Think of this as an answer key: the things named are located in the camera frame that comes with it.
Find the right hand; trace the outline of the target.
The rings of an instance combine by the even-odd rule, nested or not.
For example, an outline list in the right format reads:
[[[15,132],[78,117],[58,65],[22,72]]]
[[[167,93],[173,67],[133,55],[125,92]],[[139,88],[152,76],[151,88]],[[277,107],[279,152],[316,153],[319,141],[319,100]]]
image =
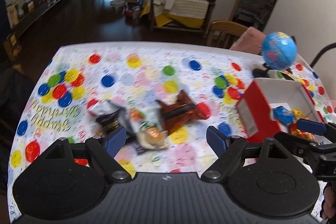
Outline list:
[[[321,205],[320,217],[323,220],[331,219],[335,216],[335,192],[332,183],[328,182],[323,190],[324,200]]]

